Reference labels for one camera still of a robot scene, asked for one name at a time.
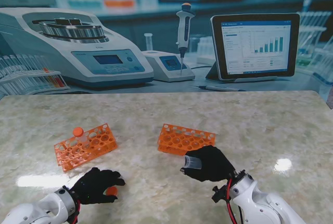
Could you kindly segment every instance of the orange cap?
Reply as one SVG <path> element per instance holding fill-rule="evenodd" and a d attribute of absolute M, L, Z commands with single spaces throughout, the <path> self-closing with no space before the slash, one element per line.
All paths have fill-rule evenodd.
<path fill-rule="evenodd" d="M 80 136 L 82 136 L 83 135 L 83 129 L 82 128 L 80 128 L 80 127 L 77 127 L 77 128 L 75 128 L 74 130 L 73 130 L 73 135 L 75 136 L 75 137 L 80 137 Z"/>
<path fill-rule="evenodd" d="M 118 189 L 115 186 L 111 186 L 106 189 L 106 195 L 117 195 L 118 194 Z"/>

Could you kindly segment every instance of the tablet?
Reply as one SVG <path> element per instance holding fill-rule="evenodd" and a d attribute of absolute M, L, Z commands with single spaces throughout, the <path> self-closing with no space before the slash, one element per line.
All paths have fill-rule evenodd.
<path fill-rule="evenodd" d="M 299 23 L 298 14 L 212 17 L 219 79 L 293 76 Z"/>

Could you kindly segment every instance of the robotic arm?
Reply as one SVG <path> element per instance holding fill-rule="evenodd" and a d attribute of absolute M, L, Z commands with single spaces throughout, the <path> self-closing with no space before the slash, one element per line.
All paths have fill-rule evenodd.
<path fill-rule="evenodd" d="M 245 170 L 233 176 L 230 183 L 229 195 L 232 202 L 238 205 L 245 215 L 246 223 L 256 224 L 305 224 L 302 218 L 283 200 L 274 193 L 263 193 L 258 189 L 258 182 Z M 212 199 L 227 200 L 226 190 L 228 184 L 213 190 Z"/>
<path fill-rule="evenodd" d="M 232 213 L 230 200 L 244 212 L 246 224 L 305 224 L 304 220 L 274 193 L 263 193 L 258 189 L 257 181 L 243 170 L 237 173 L 233 165 L 216 147 L 206 146 L 199 150 L 189 151 L 188 156 L 199 158 L 202 168 L 182 168 L 181 171 L 200 181 L 220 181 L 227 179 L 227 184 L 214 187 L 212 199 L 217 203 L 225 200 L 233 224 L 237 224 Z"/>
<path fill-rule="evenodd" d="M 61 224 L 69 220 L 75 213 L 79 214 L 78 208 L 78 203 L 75 203 L 69 191 L 59 189 L 36 203 L 16 206 L 9 212 L 2 224 Z"/>
<path fill-rule="evenodd" d="M 76 224 L 81 204 L 114 202 L 117 197 L 108 195 L 108 188 L 124 186 L 117 171 L 92 168 L 71 188 L 47 195 L 36 203 L 24 203 L 13 208 L 2 224 Z"/>

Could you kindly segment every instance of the red cable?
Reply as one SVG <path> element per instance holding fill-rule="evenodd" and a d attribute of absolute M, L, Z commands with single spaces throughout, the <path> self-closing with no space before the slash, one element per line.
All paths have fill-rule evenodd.
<path fill-rule="evenodd" d="M 81 209 L 81 202 L 80 202 L 80 201 L 78 201 L 78 206 L 79 206 L 79 207 L 78 207 L 78 212 L 80 213 L 80 209 Z M 75 224 L 76 221 L 78 220 L 78 216 L 79 216 L 79 214 L 75 216 L 75 219 L 74 219 L 74 221 L 73 221 L 73 224 Z"/>
<path fill-rule="evenodd" d="M 228 186 L 227 186 L 227 200 L 229 200 L 229 190 L 230 190 L 231 182 L 232 182 L 232 179 L 229 180 Z M 228 213 L 229 213 L 231 221 L 233 222 L 233 224 L 237 224 L 237 222 L 235 220 L 235 216 L 233 216 L 233 214 L 231 213 L 231 206 L 230 206 L 229 201 L 227 201 L 227 208 L 228 208 Z"/>

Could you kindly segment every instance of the orange test tube rack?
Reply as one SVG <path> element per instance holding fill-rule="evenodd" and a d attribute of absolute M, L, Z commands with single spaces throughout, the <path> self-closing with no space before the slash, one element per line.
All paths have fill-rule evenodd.
<path fill-rule="evenodd" d="M 187 151 L 215 145 L 216 134 L 171 124 L 163 124 L 158 138 L 158 150 L 174 155 L 185 155 Z"/>
<path fill-rule="evenodd" d="M 62 166 L 64 172 L 118 147 L 107 123 L 86 132 L 75 128 L 73 134 L 72 138 L 54 145 L 58 166 Z"/>

